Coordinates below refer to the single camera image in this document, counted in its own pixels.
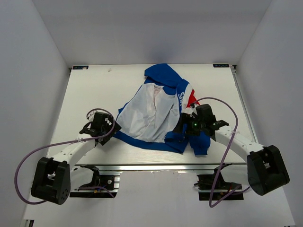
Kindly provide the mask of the blue white red jacket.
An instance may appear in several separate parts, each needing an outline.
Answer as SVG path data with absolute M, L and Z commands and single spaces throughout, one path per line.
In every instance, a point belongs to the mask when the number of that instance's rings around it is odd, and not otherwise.
M 196 156 L 207 155 L 211 140 L 203 132 L 173 132 L 182 114 L 194 112 L 191 84 L 166 63 L 150 66 L 144 75 L 134 97 L 118 110 L 121 130 L 114 137 L 134 147 L 180 154 L 190 145 Z

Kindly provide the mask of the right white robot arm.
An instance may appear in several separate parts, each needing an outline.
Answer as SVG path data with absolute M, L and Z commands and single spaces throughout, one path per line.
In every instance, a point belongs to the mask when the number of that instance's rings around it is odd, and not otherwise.
M 246 165 L 220 164 L 214 170 L 214 184 L 226 188 L 230 183 L 249 186 L 265 195 L 290 182 L 280 150 L 250 141 L 224 120 L 217 120 L 210 105 L 199 105 L 192 114 L 182 113 L 174 133 L 197 137 L 201 132 L 241 157 Z

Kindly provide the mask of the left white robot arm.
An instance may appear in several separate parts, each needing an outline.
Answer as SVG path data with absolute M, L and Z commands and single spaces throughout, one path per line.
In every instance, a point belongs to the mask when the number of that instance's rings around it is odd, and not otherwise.
M 52 157 L 41 158 L 31 187 L 31 195 L 58 205 L 65 203 L 73 190 L 106 190 L 99 169 L 76 164 L 97 145 L 105 145 L 121 126 L 108 113 L 95 112 L 79 132 L 76 142 Z

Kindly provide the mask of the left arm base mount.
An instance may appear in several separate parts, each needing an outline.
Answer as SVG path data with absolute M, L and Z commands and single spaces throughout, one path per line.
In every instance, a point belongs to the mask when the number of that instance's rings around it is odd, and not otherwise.
M 84 185 L 83 188 L 92 187 L 91 189 L 75 189 L 70 193 L 71 198 L 94 198 L 94 199 L 113 199 L 116 197 L 121 172 L 101 171 L 98 185 Z

